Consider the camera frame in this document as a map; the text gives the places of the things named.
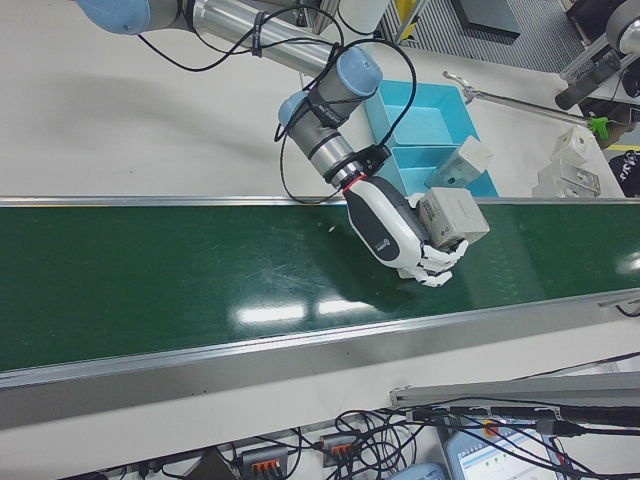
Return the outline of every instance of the blue tray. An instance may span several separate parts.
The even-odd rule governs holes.
[[[410,82],[383,80],[376,94],[366,101],[365,110],[376,142],[389,131],[407,104],[410,93]],[[469,135],[478,138],[458,89],[450,85],[419,83],[411,110],[387,146],[458,146]]]
[[[385,136],[406,105],[411,83],[384,80],[365,109],[376,142]],[[378,175],[403,195],[424,193],[425,181],[469,136],[479,140],[456,87],[418,84],[416,99],[389,139],[389,158]],[[489,173],[484,172],[468,190],[475,197],[498,197]]]

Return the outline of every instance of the green clip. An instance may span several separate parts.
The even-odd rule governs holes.
[[[607,117],[592,118],[589,120],[589,130],[596,134],[600,140],[607,140],[609,138],[607,123],[609,123]]]

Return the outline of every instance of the robotic arm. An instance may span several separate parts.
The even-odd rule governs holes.
[[[429,235],[409,202],[386,180],[374,177],[388,151],[369,148],[354,152],[338,128],[382,80],[382,72],[363,50],[353,46],[334,55],[319,43],[279,43],[313,37],[276,18],[265,22],[261,12],[235,0],[78,0],[85,14],[113,33],[139,34],[180,28],[208,32],[230,42],[243,41],[257,56],[265,56],[316,77],[308,91],[293,94],[278,117],[287,135],[304,152],[318,173],[341,189],[349,221],[371,253],[403,278],[439,286],[464,255],[465,240],[451,251],[430,245]],[[261,45],[272,45],[260,48]]]

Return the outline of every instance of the conveyor belt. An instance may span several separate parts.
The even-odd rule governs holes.
[[[486,204],[430,289],[342,206],[1,208],[0,371],[640,287],[634,204]]]

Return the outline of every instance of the white box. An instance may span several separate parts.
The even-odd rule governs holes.
[[[493,153],[474,137],[468,137],[442,162],[425,184],[428,187],[466,187],[487,169]]]
[[[418,216],[431,244],[451,248],[462,240],[473,243],[489,232],[489,224],[464,188],[430,189],[418,204]]]
[[[589,159],[596,145],[593,133],[576,125],[558,137],[551,153],[551,161],[564,160],[579,167]]]

